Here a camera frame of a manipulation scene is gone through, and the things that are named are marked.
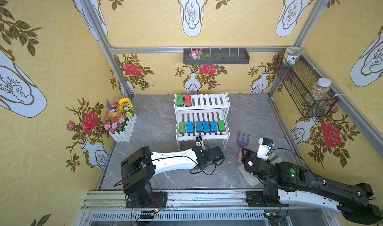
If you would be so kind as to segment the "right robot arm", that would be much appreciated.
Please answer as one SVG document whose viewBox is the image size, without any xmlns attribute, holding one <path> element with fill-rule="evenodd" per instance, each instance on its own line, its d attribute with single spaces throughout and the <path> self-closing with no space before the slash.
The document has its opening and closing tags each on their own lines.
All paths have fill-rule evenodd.
<svg viewBox="0 0 383 226">
<path fill-rule="evenodd" d="M 372 225 L 383 218 L 380 208 L 369 202 L 374 195 L 369 184 L 343 184 L 293 163 L 273 165 L 249 149 L 243 148 L 241 152 L 245 171 L 263 185 L 260 193 L 246 193 L 251 207 L 312 206 L 341 214 L 346 220 L 362 225 Z"/>
</svg>

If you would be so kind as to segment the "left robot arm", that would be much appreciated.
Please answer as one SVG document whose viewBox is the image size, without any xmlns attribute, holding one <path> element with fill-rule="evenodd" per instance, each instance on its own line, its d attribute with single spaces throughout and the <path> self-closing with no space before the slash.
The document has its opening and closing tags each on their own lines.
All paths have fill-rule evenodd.
<svg viewBox="0 0 383 226">
<path fill-rule="evenodd" d="M 194 146 L 185 151 L 169 153 L 154 152 L 145 146 L 121 162 L 121 180 L 115 186 L 123 186 L 127 208 L 164 208 L 168 194 L 153 191 L 150 180 L 154 176 L 176 170 L 210 176 L 212 173 L 207 173 L 205 169 L 217 167 L 223 162 L 224 154 L 219 146 L 206 149 Z"/>
</svg>

